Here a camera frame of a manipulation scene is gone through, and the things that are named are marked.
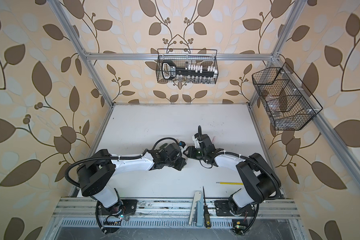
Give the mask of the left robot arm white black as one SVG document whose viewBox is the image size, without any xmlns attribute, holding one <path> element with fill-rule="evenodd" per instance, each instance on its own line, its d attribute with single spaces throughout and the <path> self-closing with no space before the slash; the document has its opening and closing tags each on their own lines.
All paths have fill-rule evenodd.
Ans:
<svg viewBox="0 0 360 240">
<path fill-rule="evenodd" d="M 119 220 L 124 218 L 127 211 L 116 188 L 109 185 L 111 178 L 117 174 L 160 170 L 163 167 L 181 171 L 186 165 L 182 153 L 185 146 L 183 141 L 167 137 L 158 140 L 152 149 L 145 149 L 142 154 L 135 156 L 112 155 L 103 149 L 90 158 L 69 165 L 65 170 L 65 179 L 80 188 L 82 196 L 97 201 L 96 222 L 103 234 L 107 235 L 115 231 L 105 226 L 108 220 L 101 222 L 100 210 L 105 209 L 110 217 Z"/>
</svg>

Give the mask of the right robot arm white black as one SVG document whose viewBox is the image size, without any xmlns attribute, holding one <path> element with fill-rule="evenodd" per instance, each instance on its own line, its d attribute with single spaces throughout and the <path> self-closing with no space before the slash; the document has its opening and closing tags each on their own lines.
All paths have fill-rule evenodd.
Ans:
<svg viewBox="0 0 360 240">
<path fill-rule="evenodd" d="M 251 204 L 281 198 L 281 181 L 262 155 L 254 153 L 246 157 L 217 149 L 210 137 L 202 133 L 201 126 L 198 126 L 193 140 L 195 145 L 184 151 L 187 158 L 211 167 L 227 168 L 239 174 L 243 187 L 228 198 L 230 214 L 239 216 L 244 213 L 245 207 Z"/>
</svg>

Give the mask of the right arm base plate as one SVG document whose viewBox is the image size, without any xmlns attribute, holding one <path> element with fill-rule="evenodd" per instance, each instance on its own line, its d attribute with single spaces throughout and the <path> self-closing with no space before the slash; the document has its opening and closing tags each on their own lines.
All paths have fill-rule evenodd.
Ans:
<svg viewBox="0 0 360 240">
<path fill-rule="evenodd" d="M 236 208 L 232 201 L 216 200 L 214 201 L 216 215 L 218 217 L 253 217 L 256 212 L 256 205 L 247 205 L 243 208 Z"/>
</svg>

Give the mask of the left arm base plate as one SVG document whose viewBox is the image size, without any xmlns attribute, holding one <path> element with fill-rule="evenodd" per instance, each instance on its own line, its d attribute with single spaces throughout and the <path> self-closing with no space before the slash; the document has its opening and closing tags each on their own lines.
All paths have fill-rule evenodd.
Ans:
<svg viewBox="0 0 360 240">
<path fill-rule="evenodd" d="M 111 207 L 106 208 L 100 201 L 97 201 L 95 207 L 95 215 L 110 216 L 110 215 L 131 215 L 137 210 L 138 200 L 136 199 L 122 199 Z"/>
</svg>

